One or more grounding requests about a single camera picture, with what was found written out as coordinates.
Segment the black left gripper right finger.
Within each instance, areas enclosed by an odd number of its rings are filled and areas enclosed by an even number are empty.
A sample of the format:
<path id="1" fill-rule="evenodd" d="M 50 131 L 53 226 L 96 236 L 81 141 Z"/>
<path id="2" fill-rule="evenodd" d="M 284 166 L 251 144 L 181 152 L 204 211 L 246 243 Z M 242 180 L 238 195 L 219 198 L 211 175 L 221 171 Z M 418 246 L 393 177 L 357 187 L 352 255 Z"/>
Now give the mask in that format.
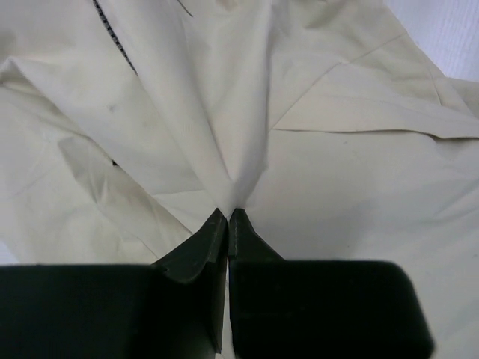
<path id="1" fill-rule="evenodd" d="M 385 261 L 286 260 L 245 210 L 229 222 L 229 308 L 238 358 L 429 358 L 412 281 Z"/>

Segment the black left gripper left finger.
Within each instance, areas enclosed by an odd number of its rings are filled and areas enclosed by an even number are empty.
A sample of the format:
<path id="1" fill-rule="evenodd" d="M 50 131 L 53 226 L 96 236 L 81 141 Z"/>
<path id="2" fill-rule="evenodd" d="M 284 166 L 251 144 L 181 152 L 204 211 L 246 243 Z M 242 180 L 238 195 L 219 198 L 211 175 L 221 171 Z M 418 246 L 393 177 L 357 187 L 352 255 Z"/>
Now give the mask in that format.
<path id="1" fill-rule="evenodd" d="M 1 268 L 3 358 L 214 358 L 228 224 L 213 212 L 150 265 Z"/>

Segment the beige jacket with black lining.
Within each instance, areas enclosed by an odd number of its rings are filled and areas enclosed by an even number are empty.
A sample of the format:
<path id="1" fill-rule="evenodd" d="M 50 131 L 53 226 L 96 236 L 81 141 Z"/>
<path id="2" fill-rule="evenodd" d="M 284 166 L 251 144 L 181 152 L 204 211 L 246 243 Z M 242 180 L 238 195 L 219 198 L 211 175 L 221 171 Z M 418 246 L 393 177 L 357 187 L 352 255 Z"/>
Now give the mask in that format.
<path id="1" fill-rule="evenodd" d="M 478 84 L 381 1 L 3 1 L 1 247 L 151 263 L 243 208 L 288 259 L 412 278 L 478 356 Z"/>

